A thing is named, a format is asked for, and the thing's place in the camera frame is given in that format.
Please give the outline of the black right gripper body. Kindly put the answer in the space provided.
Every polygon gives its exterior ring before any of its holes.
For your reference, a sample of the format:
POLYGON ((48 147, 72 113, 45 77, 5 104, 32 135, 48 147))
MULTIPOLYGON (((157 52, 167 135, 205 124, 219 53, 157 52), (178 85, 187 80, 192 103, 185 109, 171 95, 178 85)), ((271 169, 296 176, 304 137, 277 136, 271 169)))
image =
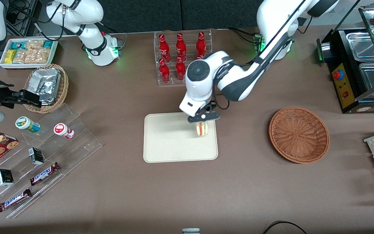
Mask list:
POLYGON ((24 102, 19 99, 19 95, 22 92, 14 92, 9 88, 14 86, 13 84, 1 85, 0 84, 0 106, 13 109, 14 105, 23 105, 24 102))

